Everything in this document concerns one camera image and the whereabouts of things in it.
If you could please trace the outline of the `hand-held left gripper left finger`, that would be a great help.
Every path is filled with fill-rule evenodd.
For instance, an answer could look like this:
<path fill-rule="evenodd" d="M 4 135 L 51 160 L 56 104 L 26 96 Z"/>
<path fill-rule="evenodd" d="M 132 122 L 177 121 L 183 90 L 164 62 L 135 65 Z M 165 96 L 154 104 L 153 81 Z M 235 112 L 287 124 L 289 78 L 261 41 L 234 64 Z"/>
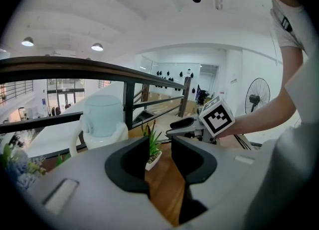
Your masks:
<path fill-rule="evenodd" d="M 149 184 L 145 181 L 145 167 L 150 157 L 148 136 L 136 141 L 128 140 L 123 148 L 113 152 L 105 161 L 108 178 L 120 189 L 130 193 L 150 196 Z"/>

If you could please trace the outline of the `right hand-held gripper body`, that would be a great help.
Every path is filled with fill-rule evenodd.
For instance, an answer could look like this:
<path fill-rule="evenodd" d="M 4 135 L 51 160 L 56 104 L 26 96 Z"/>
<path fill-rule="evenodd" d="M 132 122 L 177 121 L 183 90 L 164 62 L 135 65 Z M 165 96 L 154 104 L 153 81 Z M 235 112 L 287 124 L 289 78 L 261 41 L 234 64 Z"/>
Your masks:
<path fill-rule="evenodd" d="M 198 110 L 197 114 L 190 117 L 196 119 L 191 126 L 179 129 L 170 128 L 166 136 L 169 139 L 174 136 L 184 136 L 215 144 L 216 136 L 235 123 L 230 107 L 220 96 L 207 102 Z"/>

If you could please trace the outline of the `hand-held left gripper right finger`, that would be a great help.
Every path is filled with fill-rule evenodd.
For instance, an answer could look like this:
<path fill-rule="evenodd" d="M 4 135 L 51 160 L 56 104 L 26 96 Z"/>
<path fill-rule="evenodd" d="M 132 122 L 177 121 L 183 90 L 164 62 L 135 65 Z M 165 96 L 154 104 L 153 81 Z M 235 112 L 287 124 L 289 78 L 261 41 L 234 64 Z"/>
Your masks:
<path fill-rule="evenodd" d="M 207 207 L 193 198 L 190 185 L 204 183 L 216 170 L 216 158 L 182 137 L 171 140 L 171 157 L 185 180 L 184 195 L 179 214 L 183 224 L 207 211 Z"/>

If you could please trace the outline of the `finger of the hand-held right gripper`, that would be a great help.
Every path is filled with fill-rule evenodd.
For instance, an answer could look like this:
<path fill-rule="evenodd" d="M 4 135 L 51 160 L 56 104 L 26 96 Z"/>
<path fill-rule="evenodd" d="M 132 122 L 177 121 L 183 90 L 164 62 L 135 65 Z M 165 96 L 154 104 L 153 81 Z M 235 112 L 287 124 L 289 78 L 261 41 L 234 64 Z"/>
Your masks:
<path fill-rule="evenodd" d="M 191 126 L 196 121 L 193 117 L 186 117 L 170 124 L 171 129 L 179 129 Z"/>

